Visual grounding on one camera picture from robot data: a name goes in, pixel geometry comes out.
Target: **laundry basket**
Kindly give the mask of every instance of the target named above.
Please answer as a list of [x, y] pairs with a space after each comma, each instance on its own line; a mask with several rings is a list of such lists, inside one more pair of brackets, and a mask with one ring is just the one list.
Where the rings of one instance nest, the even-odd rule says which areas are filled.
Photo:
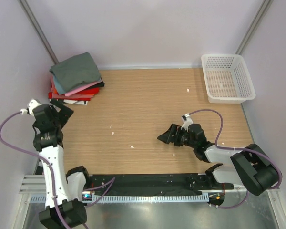
[[234, 54], [206, 54], [201, 57], [210, 103], [240, 104], [255, 98], [245, 60]]

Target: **red folded cloth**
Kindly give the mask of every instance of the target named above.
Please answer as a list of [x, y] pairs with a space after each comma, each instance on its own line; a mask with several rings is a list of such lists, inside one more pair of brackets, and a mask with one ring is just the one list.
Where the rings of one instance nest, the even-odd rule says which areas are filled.
[[97, 94], [99, 91], [100, 91], [100, 88], [96, 87], [96, 88], [92, 88], [92, 89], [82, 90], [82, 91], [78, 92], [78, 94]]
[[79, 100], [79, 101], [90, 101], [90, 98], [93, 98], [92, 94], [79, 94], [75, 93], [70, 96], [65, 96], [65, 95], [59, 95], [55, 93], [55, 85], [54, 85], [54, 80], [51, 77], [51, 84], [52, 88], [50, 92], [48, 93], [48, 98], [49, 99], [70, 99], [70, 100]]

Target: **gray wall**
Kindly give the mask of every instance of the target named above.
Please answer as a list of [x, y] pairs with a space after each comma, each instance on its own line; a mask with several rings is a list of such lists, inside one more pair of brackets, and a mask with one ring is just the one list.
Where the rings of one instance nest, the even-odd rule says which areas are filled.
[[100, 68], [201, 65], [235, 53], [262, 0], [28, 0], [59, 61]]
[[[31, 98], [46, 99], [48, 68], [52, 65], [38, 36], [16, 0], [0, 0], [0, 123], [25, 108]], [[3, 137], [33, 150], [33, 118], [18, 116]], [[36, 159], [0, 143], [0, 229], [10, 229], [18, 210], [18, 192], [24, 174], [31, 174]]]
[[245, 114], [255, 142], [282, 170], [286, 198], [286, 0], [273, 2], [243, 56], [256, 91]]

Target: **stack of folded clothes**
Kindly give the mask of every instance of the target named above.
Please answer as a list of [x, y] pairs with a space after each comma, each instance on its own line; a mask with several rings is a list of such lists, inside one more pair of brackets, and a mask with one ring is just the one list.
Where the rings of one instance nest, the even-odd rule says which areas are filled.
[[88, 52], [73, 56], [50, 68], [52, 88], [49, 99], [86, 105], [105, 83]]

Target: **wooden table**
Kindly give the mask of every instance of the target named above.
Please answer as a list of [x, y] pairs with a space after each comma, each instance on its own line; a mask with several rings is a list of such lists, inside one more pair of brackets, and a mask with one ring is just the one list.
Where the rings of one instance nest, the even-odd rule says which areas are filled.
[[[252, 142], [241, 105], [208, 102], [202, 69], [101, 73], [106, 86], [88, 105], [69, 106], [74, 115], [63, 128], [66, 171], [84, 165], [90, 174], [205, 172], [212, 164], [199, 161], [191, 148], [157, 140], [171, 123], [182, 125], [182, 115], [203, 108], [223, 115], [220, 144]], [[192, 119], [214, 142], [220, 127], [217, 114], [201, 112]]]

